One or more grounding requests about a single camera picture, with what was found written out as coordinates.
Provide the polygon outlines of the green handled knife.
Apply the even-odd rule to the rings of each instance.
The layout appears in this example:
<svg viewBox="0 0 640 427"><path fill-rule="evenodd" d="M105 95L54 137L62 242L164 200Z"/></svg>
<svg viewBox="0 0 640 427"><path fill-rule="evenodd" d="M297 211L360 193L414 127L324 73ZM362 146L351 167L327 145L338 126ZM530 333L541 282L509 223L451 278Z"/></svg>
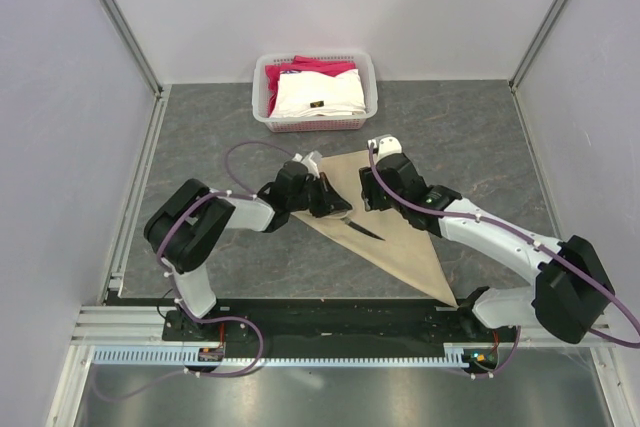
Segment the green handled knife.
<svg viewBox="0 0 640 427"><path fill-rule="evenodd" d="M356 232L359 232L367 237L373 238L375 240L381 240L384 241L384 238L379 236L378 234L370 231L369 229L363 227L362 225L358 224L357 222L353 221L350 217L346 216L344 218L341 219L341 221L349 228L355 230Z"/></svg>

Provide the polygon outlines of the beige cloth napkin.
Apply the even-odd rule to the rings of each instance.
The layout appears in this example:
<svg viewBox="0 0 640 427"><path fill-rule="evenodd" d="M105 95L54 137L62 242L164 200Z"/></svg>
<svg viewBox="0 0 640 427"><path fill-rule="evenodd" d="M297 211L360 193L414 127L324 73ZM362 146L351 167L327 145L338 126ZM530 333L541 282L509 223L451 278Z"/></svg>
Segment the beige cloth napkin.
<svg viewBox="0 0 640 427"><path fill-rule="evenodd" d="M334 189L351 205L347 214L314 218L308 212L295 216L332 241L373 263L400 281L450 306L457 301L426 231L416 230L394 210L367 212L361 198L359 169L368 165L365 151L325 157L320 164ZM353 221L384 238L367 237L347 227Z"/></svg>

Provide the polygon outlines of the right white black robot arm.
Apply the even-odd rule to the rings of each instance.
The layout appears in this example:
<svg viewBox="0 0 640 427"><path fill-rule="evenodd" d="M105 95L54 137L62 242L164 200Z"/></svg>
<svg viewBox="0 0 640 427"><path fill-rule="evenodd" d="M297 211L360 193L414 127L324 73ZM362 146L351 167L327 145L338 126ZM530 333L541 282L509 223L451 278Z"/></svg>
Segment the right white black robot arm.
<svg viewBox="0 0 640 427"><path fill-rule="evenodd" d="M370 151L359 177L367 210L392 209L413 229L472 248L525 281L516 288L479 287L464 300L457 324L469 340L493 329L533 325L578 344L616 299L584 238L562 241L523 230L452 189L427 184L400 151Z"/></svg>

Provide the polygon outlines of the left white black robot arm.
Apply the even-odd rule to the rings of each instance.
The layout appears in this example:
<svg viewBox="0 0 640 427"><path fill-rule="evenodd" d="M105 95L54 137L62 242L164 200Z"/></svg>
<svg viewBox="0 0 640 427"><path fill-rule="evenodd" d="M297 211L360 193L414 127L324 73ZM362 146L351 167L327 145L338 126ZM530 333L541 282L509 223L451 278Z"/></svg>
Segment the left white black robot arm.
<svg viewBox="0 0 640 427"><path fill-rule="evenodd" d="M255 194L215 190L189 179L147 221L143 235L171 280L185 329L208 340L219 329L217 298L205 263L224 231L271 233L295 212L315 218L340 216L352 205L308 162L291 160Z"/></svg>

